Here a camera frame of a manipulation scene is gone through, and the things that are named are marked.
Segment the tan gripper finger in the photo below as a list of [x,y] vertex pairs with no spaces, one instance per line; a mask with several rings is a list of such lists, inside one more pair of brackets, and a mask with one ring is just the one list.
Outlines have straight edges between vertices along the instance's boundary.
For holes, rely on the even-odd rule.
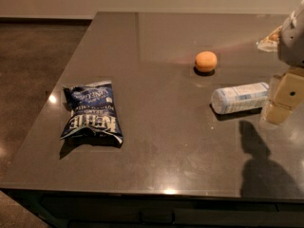
[[303,101],[304,68],[292,67],[272,78],[262,118],[270,124],[283,124]]

